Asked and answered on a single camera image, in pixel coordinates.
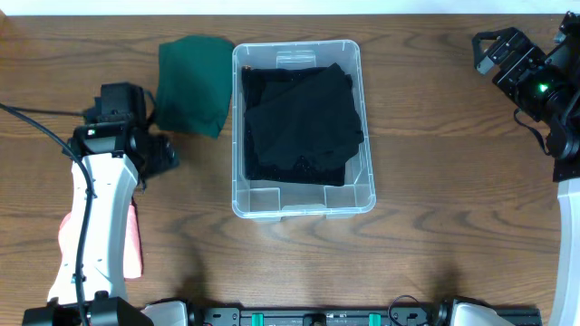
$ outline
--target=green cloth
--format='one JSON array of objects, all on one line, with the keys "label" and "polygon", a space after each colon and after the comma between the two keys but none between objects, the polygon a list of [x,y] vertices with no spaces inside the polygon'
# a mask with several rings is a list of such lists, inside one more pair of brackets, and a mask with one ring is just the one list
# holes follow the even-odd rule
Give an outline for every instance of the green cloth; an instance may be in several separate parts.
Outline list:
[{"label": "green cloth", "polygon": [[233,50],[226,40],[195,35],[159,46],[160,129],[218,137],[232,95]]}]

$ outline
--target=green clamp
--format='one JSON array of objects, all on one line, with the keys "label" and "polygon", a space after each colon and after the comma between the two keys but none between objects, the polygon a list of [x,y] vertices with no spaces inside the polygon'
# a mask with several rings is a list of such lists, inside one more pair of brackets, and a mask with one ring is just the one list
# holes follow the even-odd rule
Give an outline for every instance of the green clamp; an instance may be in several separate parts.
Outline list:
[{"label": "green clamp", "polygon": [[381,326],[381,315],[369,313],[369,326]]},{"label": "green clamp", "polygon": [[264,315],[262,313],[252,314],[252,326],[264,326]]}]

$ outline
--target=pink cloth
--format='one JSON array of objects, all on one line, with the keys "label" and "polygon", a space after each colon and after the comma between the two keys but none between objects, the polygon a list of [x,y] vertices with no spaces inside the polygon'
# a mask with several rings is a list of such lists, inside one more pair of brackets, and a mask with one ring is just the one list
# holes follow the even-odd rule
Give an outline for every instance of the pink cloth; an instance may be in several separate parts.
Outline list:
[{"label": "pink cloth", "polygon": [[[79,237],[73,233],[69,220],[71,213],[64,217],[58,232],[58,245],[61,247],[63,256],[76,256],[76,246],[70,245],[70,239]],[[139,227],[137,226],[137,214],[135,206],[130,204],[127,214],[127,233],[125,234],[125,251],[123,253],[123,275],[125,278],[133,279],[141,277],[143,273],[143,261],[141,259],[141,248],[139,239]]]}]

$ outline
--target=plastic bin rim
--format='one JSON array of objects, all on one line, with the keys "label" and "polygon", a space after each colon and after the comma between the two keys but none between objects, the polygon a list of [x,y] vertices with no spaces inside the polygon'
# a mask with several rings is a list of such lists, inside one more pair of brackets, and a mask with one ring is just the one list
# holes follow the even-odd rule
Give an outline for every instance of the plastic bin rim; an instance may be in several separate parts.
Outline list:
[{"label": "plastic bin rim", "polygon": [[349,39],[341,39],[341,40],[324,40],[324,41],[300,41],[300,42],[273,42],[273,43],[241,43],[236,48],[234,48],[234,52],[232,52],[232,57],[237,56],[237,52],[242,46],[275,46],[275,45],[289,45],[289,44],[312,44],[312,43],[352,43],[357,52],[361,51],[361,47],[359,44],[353,40]]},{"label": "plastic bin rim", "polygon": [[[241,218],[268,218],[268,217],[284,217],[284,216],[309,216],[309,215],[334,215],[334,214],[349,214],[350,211],[356,210],[356,212],[352,212],[354,214],[365,214],[369,213],[374,206],[377,204],[377,196],[371,195],[371,202],[369,205],[365,207],[343,207],[343,208],[324,208],[324,209],[313,209],[314,213],[309,214],[305,213],[304,210],[279,210],[279,211],[263,211],[263,212],[248,212],[244,213],[237,207],[237,201],[232,202],[232,210],[236,213],[237,216]],[[339,210],[349,210],[348,212],[339,212]]]}]

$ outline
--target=clear plastic bin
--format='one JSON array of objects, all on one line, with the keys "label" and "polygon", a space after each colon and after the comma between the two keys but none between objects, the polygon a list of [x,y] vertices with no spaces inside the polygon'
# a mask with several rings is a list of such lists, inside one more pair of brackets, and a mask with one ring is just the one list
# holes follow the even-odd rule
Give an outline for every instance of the clear plastic bin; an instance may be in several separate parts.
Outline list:
[{"label": "clear plastic bin", "polygon": [[[244,113],[241,69],[288,70],[328,67],[338,63],[353,77],[356,111],[361,116],[364,143],[346,163],[344,186],[247,180],[244,174]],[[369,130],[364,108],[361,50],[350,40],[240,44],[233,53],[232,207],[243,218],[277,221],[283,216],[351,217],[369,212],[376,203]]]}]

